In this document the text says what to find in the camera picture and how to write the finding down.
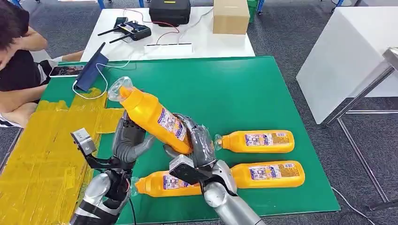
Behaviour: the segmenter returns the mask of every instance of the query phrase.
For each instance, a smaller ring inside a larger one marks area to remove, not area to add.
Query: red cable
[[[159,42],[159,40],[161,39],[161,37],[165,36],[166,34],[171,34],[171,33],[179,34],[179,33],[180,33],[180,30],[177,29],[177,27],[171,25],[170,23],[167,23],[167,22],[160,22],[160,21],[144,21],[144,14],[142,14],[141,12],[138,12],[138,11],[132,10],[132,9],[128,9],[128,8],[125,8],[124,10],[133,11],[133,12],[136,12],[136,13],[141,14],[141,20],[142,20],[143,23],[146,23],[146,22],[147,22],[147,23],[154,23],[154,24],[162,23],[162,24],[168,25],[168,26],[170,26],[170,27],[174,27],[174,28],[177,30],[177,32],[171,31],[171,32],[167,32],[167,33],[162,34],[162,35],[158,38],[158,40],[156,41],[156,44],[158,44],[158,42]]]

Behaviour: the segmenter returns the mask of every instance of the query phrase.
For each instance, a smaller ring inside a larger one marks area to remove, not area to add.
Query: plastic bottle
[[[303,167],[296,161],[238,164],[231,168],[238,188],[291,188],[304,183]],[[158,171],[135,183],[138,193],[152,197],[200,195],[199,184],[188,183]]]
[[[168,171],[158,171],[149,176],[140,178],[135,183],[138,193],[147,194],[152,197],[170,197],[184,195],[200,195],[199,183],[190,185],[176,177],[171,176]]]
[[[238,164],[231,170],[238,188],[293,188],[306,179],[297,161]]]
[[[120,102],[130,119],[163,143],[182,154],[192,151],[184,124],[157,97],[134,87],[130,78],[119,78],[109,89],[108,98]]]
[[[287,153],[294,148],[293,134],[287,130],[235,131],[215,135],[215,149],[243,153]]]

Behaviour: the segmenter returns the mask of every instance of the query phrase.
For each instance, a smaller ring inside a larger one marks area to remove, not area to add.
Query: cardboard box
[[[214,0],[214,34],[246,34],[249,19],[246,0]]]

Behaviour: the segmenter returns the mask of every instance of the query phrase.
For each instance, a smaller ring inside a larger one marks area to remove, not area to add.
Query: bottle cap
[[[216,151],[222,149],[222,136],[221,135],[214,136],[214,149]]]
[[[138,193],[145,194],[146,188],[145,188],[145,178],[131,178],[131,183],[134,184],[131,186],[131,196],[136,196]]]
[[[108,99],[114,102],[122,102],[126,100],[128,96],[130,96],[131,92],[133,92],[133,83],[131,79],[127,76],[123,76],[117,79],[108,91]]]

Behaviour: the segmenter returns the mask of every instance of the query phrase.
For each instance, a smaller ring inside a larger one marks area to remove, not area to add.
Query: floor
[[[193,6],[211,6],[211,0],[191,0]],[[136,8],[138,1],[114,0],[108,8]],[[57,57],[83,50],[100,9],[90,2],[22,1],[31,13],[31,26],[49,41],[48,53]],[[312,46],[330,18],[333,4],[319,0],[267,0],[263,15],[257,15],[249,25],[248,35],[256,55],[273,55],[304,122],[307,132],[333,187],[377,224],[396,225],[398,210],[369,212],[366,205],[380,197],[365,174],[358,158],[338,124],[331,127],[316,125],[295,79]],[[361,109],[398,109],[397,98],[372,98],[360,103]],[[390,199],[398,199],[398,115],[345,116],[344,121],[374,170]],[[16,130],[0,129],[0,157],[12,142]],[[351,209],[338,196],[340,212],[265,217],[267,225],[367,225],[366,219],[350,213]],[[220,221],[187,224],[216,225]]]

